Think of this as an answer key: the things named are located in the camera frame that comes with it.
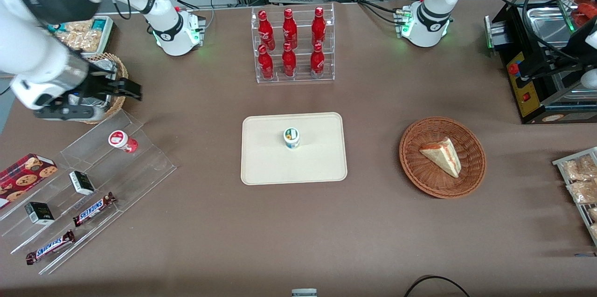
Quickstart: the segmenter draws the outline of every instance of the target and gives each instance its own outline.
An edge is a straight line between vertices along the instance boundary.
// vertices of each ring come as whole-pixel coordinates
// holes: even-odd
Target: electronic equipment
[[[523,123],[597,122],[597,50],[592,41],[597,17],[582,25],[575,18],[579,3],[595,2],[554,1],[526,8],[506,4],[492,21],[486,17],[488,46],[499,52],[509,72]]]

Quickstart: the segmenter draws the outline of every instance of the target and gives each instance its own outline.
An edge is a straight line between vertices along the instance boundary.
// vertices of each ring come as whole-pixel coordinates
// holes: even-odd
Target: wicker basket
[[[422,145],[448,137],[460,159],[462,170],[454,178],[420,153]],[[475,135],[461,123],[445,117],[429,117],[411,124],[399,146],[400,163],[409,179],[425,193],[443,199],[471,194],[486,173],[486,156]]]
[[[128,72],[126,71],[126,67],[124,67],[124,65],[122,64],[122,61],[120,61],[120,59],[118,57],[116,57],[115,55],[113,55],[111,53],[100,53],[98,55],[92,55],[91,57],[88,58],[89,61],[99,61],[102,59],[110,59],[111,61],[114,61],[114,63],[116,63],[118,65],[118,71],[116,74],[117,80],[120,78],[128,78]],[[113,97],[111,106],[107,110],[107,112],[104,115],[104,117],[102,118],[102,120],[81,121],[81,122],[87,123],[87,124],[98,124],[98,123],[102,122],[103,120],[106,120],[107,118],[116,114],[116,112],[122,108],[122,105],[124,104],[125,99],[126,99],[126,97]]]

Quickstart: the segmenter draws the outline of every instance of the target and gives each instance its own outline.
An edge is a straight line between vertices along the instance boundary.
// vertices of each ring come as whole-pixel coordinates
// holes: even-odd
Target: small black box
[[[75,187],[75,191],[84,194],[84,195],[92,195],[95,189],[93,185],[89,181],[87,175],[83,172],[73,171],[69,173],[70,182]]]
[[[25,210],[29,215],[32,223],[38,225],[49,225],[54,222],[52,212],[49,211],[49,207],[45,203],[36,203],[30,201],[25,205]]]

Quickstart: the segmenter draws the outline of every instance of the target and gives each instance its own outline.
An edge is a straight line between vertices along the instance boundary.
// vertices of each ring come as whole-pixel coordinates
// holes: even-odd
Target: red cookie box
[[[4,208],[57,170],[51,159],[34,154],[21,158],[0,172],[0,208]]]

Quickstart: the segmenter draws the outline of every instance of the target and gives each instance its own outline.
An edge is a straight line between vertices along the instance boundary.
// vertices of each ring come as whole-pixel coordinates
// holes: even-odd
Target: red bottle
[[[313,53],[311,54],[311,76],[314,79],[319,79],[324,74],[324,54],[321,52],[321,43],[313,46]]]
[[[289,42],[284,43],[282,61],[284,62],[284,74],[286,74],[287,77],[292,78],[297,70],[297,57]]]
[[[284,25],[282,25],[284,31],[284,42],[289,42],[292,48],[299,46],[299,35],[297,32],[297,23],[292,17],[292,9],[284,9]]]
[[[315,19],[311,25],[311,42],[313,46],[318,42],[324,44],[326,40],[326,20],[324,20],[324,9],[322,7],[315,8]]]
[[[265,80],[272,80],[273,79],[273,61],[271,60],[271,56],[267,53],[267,48],[265,45],[259,45],[259,69],[262,72],[263,79]]]
[[[262,44],[267,46],[267,50],[272,51],[276,48],[276,42],[273,40],[273,28],[267,20],[267,13],[265,10],[260,10],[257,15],[259,16],[259,38]]]

